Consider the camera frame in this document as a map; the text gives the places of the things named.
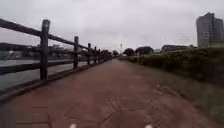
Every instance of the hedge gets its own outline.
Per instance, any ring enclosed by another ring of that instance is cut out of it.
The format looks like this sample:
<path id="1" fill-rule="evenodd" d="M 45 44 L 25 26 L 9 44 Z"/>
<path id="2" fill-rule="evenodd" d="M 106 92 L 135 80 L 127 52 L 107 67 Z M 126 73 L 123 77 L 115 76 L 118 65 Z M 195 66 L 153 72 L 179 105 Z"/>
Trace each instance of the hedge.
<path id="1" fill-rule="evenodd" d="M 199 80 L 224 83 L 224 48 L 193 49 L 147 57 L 121 57 L 120 59 L 171 72 L 182 72 Z"/>

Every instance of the overcast sky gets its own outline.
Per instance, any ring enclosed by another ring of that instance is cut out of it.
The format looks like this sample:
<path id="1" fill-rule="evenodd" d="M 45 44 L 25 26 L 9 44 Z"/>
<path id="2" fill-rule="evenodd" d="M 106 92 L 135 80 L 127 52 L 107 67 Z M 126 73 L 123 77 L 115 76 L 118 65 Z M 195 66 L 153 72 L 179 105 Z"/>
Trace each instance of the overcast sky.
<path id="1" fill-rule="evenodd" d="M 223 0 L 0 0 L 0 18 L 40 29 L 45 18 L 50 32 L 99 48 L 119 50 L 164 44 L 197 44 L 196 18 L 214 12 L 224 18 Z M 0 42 L 39 42 L 0 28 Z"/>

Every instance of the grass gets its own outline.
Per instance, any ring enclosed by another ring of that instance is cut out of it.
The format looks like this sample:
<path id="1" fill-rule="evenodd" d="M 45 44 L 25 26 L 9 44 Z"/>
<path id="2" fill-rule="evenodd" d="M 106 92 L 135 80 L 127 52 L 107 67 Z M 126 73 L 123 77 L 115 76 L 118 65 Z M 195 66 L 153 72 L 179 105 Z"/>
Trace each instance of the grass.
<path id="1" fill-rule="evenodd" d="M 168 86 L 184 96 L 195 108 L 209 119 L 224 126 L 224 89 L 208 83 L 202 83 L 165 72 L 160 69 L 145 67 L 126 62 L 137 73 L 161 86 Z"/>

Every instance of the wooden railing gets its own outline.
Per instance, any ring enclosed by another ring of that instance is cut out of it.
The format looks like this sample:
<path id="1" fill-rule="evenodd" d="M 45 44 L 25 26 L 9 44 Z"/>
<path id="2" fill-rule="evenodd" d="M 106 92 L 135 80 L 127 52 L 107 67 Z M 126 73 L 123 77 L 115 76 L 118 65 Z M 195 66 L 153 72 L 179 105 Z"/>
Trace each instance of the wooden railing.
<path id="1" fill-rule="evenodd" d="M 105 62 L 109 60 L 108 55 L 103 55 L 100 52 L 100 49 L 97 50 L 96 47 L 91 48 L 91 44 L 88 44 L 88 47 L 79 44 L 79 37 L 75 36 L 74 41 L 68 41 L 63 38 L 54 36 L 49 33 L 50 30 L 50 21 L 43 20 L 41 31 L 35 30 L 33 28 L 28 28 L 13 22 L 9 22 L 3 19 L 0 19 L 0 27 L 37 36 L 40 37 L 40 48 L 36 48 L 33 46 L 26 46 L 26 45 L 17 45 L 17 44 L 5 44 L 4 47 L 0 47 L 0 51 L 29 51 L 29 52 L 37 52 L 40 53 L 40 63 L 34 64 L 23 64 L 23 65 L 15 65 L 15 66 L 7 66 L 7 67 L 0 67 L 0 75 L 5 75 L 9 73 L 15 72 L 22 72 L 27 70 L 35 70 L 40 69 L 40 80 L 47 80 L 48 79 L 48 71 L 47 67 L 62 65 L 62 64 L 72 64 L 73 69 L 78 68 L 78 59 L 79 54 L 84 54 L 79 52 L 78 49 L 85 49 L 87 53 L 85 54 L 87 65 L 91 66 L 90 61 L 94 61 L 94 65 Z M 48 40 L 58 41 L 64 44 L 72 45 L 73 51 L 67 50 L 50 50 L 48 47 Z M 73 60 L 71 61 L 59 61 L 59 62 L 48 62 L 48 55 L 49 53 L 60 53 L 60 54 L 70 54 L 73 56 Z"/>

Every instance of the water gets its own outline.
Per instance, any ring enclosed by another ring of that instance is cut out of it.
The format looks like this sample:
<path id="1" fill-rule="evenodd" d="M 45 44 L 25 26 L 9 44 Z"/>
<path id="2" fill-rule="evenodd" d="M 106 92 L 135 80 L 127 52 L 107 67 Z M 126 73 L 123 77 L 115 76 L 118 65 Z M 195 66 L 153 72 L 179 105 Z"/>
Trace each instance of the water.
<path id="1" fill-rule="evenodd" d="M 12 65 L 19 65 L 19 64 L 32 64 L 38 63 L 39 60 L 0 60 L 0 66 L 12 66 Z M 86 62 L 79 62 L 78 66 L 86 65 Z M 61 71 L 69 70 L 73 68 L 73 64 L 65 64 L 55 67 L 48 68 L 48 74 L 52 75 Z M 18 84 L 26 83 L 35 79 L 40 78 L 40 70 L 29 70 L 24 72 L 18 73 L 10 73 L 6 75 L 0 76 L 0 91 L 5 90 L 7 88 L 16 86 Z"/>

